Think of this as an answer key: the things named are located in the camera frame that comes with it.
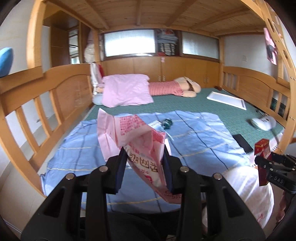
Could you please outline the pink wall poster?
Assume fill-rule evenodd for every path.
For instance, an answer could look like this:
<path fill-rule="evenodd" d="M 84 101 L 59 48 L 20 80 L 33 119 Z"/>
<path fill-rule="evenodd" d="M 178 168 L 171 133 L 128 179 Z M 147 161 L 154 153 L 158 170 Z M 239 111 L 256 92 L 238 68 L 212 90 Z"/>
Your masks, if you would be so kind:
<path fill-rule="evenodd" d="M 266 52 L 267 52 L 267 59 L 273 64 L 277 65 L 276 57 L 277 57 L 277 49 L 276 46 L 269 34 L 267 28 L 263 29 L 264 37 L 265 37 L 265 44 L 266 44 Z"/>

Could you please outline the wooden bed frame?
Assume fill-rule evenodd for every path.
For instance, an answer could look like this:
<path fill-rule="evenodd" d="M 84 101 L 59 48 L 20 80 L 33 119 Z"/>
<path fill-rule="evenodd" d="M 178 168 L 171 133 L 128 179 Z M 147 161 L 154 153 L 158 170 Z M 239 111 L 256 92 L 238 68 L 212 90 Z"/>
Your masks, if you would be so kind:
<path fill-rule="evenodd" d="M 22 177 L 42 192 L 38 171 L 62 135 L 91 104 L 90 68 L 63 65 L 43 72 L 41 34 L 47 6 L 53 6 L 96 34 L 169 28 L 207 37 L 268 28 L 290 82 L 257 74 L 270 90 L 287 97 L 285 127 L 276 149 L 282 153 L 295 133 L 295 66 L 275 11 L 265 1 L 35 1 L 27 34 L 28 69 L 1 79 L 1 145 Z"/>

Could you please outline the pink pillow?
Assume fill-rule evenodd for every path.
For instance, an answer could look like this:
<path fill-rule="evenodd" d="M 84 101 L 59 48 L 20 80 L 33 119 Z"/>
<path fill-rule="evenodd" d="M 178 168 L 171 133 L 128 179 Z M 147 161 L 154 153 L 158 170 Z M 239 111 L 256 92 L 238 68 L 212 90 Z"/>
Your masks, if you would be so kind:
<path fill-rule="evenodd" d="M 108 108 L 145 105 L 154 100 L 149 93 L 149 77 L 144 74 L 116 74 L 102 78 L 102 104 Z"/>

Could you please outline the pink printed wrapper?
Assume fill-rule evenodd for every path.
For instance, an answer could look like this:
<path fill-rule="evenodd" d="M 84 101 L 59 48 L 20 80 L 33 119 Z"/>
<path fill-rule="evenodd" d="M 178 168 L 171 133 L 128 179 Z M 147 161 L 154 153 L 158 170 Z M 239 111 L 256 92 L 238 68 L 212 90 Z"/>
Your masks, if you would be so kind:
<path fill-rule="evenodd" d="M 166 133 L 147 125 L 138 115 L 112 116 L 99 109 L 97 134 L 104 160 L 123 148 L 135 173 L 168 203 L 180 204 L 182 196 L 167 188 L 162 168 Z"/>

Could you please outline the white desk lamp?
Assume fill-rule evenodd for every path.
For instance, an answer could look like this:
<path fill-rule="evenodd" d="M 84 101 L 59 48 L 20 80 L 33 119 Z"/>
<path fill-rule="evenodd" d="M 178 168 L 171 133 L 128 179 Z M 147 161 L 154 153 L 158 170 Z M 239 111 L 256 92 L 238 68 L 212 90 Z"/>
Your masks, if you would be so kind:
<path fill-rule="evenodd" d="M 261 118 L 252 118 L 250 122 L 257 130 L 261 131 L 269 131 L 276 127 L 276 120 L 269 115 Z"/>

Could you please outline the white flat tray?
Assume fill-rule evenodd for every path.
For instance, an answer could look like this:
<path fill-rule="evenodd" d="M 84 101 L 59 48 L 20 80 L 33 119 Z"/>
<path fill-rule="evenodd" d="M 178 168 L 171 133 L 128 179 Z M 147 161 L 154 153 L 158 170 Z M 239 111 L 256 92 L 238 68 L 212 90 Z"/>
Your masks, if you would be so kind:
<path fill-rule="evenodd" d="M 245 101 L 243 99 L 240 99 L 240 98 L 237 98 L 234 96 L 230 96 L 230 95 L 226 95 L 226 94 L 212 91 L 207 96 L 207 99 L 215 101 L 215 102 L 227 104 L 227 105 L 235 107 L 235 108 L 246 110 Z"/>

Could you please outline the blue round object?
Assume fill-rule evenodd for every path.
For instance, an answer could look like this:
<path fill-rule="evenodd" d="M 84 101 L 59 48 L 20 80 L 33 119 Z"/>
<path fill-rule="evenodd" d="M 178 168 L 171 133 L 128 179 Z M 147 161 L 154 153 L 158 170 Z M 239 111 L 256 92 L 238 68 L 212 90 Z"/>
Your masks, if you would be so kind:
<path fill-rule="evenodd" d="M 13 64 L 14 52 L 12 48 L 5 47 L 0 50 L 0 78 L 7 76 Z"/>

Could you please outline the red cigarette box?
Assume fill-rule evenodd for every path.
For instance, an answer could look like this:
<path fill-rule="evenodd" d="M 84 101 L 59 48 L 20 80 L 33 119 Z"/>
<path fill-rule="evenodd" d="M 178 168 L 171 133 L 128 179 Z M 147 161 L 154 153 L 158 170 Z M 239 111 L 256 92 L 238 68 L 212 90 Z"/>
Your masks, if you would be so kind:
<path fill-rule="evenodd" d="M 267 181 L 267 167 L 269 164 L 269 156 L 271 154 L 269 140 L 261 139 L 254 146 L 255 164 L 258 169 L 259 185 L 265 186 L 268 184 Z"/>

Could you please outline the green bed mat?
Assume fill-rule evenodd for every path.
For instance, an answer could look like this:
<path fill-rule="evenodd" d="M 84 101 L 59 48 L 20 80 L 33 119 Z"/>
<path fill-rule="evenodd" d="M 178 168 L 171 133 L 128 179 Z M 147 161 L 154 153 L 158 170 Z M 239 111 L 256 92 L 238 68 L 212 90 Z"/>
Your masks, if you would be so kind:
<path fill-rule="evenodd" d="M 250 145 L 254 145 L 255 142 L 262 138 L 268 138 L 271 140 L 285 130 L 279 123 L 277 123 L 276 127 L 270 131 L 260 131 L 255 129 L 250 124 L 250 120 L 252 118 L 262 117 L 263 111 L 248 102 L 245 102 L 246 110 L 243 110 L 227 104 L 208 100 L 207 96 L 213 91 L 217 90 L 214 88 L 204 88 L 194 98 L 185 98 L 174 95 L 154 96 L 153 103 L 138 106 L 117 106 L 115 108 L 107 108 L 103 105 L 94 105 L 86 115 L 85 119 L 96 119 L 100 108 L 112 115 L 124 113 L 168 113 L 175 110 L 189 111 L 192 113 L 207 112 L 218 115 L 232 135 L 241 134 Z"/>

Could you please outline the blue checked bed sheet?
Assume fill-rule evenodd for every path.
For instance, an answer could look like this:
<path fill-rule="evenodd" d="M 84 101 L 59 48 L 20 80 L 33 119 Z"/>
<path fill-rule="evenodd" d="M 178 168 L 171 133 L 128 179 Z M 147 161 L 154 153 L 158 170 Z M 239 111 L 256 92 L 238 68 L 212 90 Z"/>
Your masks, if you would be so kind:
<path fill-rule="evenodd" d="M 145 123 L 172 120 L 169 129 L 171 154 L 195 172 L 211 176 L 239 166 L 249 166 L 248 154 L 234 140 L 220 118 L 213 113 L 175 110 L 169 113 L 141 113 Z M 97 120 L 81 121 L 63 140 L 46 173 L 41 175 L 42 190 L 49 195 L 68 173 L 82 176 L 105 164 L 97 137 Z M 109 211 L 162 213 L 179 208 L 165 202 L 132 168 L 127 167 L 121 189 L 107 195 Z"/>

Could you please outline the black phone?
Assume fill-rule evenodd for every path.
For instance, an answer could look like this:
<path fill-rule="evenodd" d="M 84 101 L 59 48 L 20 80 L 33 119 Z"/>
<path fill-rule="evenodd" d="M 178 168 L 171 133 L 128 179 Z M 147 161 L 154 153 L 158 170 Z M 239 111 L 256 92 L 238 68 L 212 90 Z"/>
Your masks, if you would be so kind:
<path fill-rule="evenodd" d="M 245 153 L 250 154 L 253 152 L 253 148 L 246 141 L 246 139 L 241 134 L 236 134 L 232 136 L 238 145 L 245 151 Z"/>

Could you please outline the teal crumpled wrapper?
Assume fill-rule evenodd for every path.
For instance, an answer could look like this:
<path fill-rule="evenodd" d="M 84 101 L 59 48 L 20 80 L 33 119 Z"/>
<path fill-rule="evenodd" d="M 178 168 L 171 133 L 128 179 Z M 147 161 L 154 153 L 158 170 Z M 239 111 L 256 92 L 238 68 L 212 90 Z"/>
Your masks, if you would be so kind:
<path fill-rule="evenodd" d="M 166 118 L 161 122 L 161 125 L 164 130 L 169 130 L 173 125 L 173 121 L 170 118 Z"/>

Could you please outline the plush doll striped dress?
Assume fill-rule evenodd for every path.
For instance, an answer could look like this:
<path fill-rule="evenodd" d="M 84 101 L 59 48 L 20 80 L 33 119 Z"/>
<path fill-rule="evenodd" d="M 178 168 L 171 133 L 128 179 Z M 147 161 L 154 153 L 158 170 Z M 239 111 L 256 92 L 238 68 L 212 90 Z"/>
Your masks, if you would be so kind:
<path fill-rule="evenodd" d="M 173 81 L 151 82 L 151 96 L 175 95 L 181 97 L 196 97 L 201 92 L 201 86 L 187 77 L 179 77 Z"/>

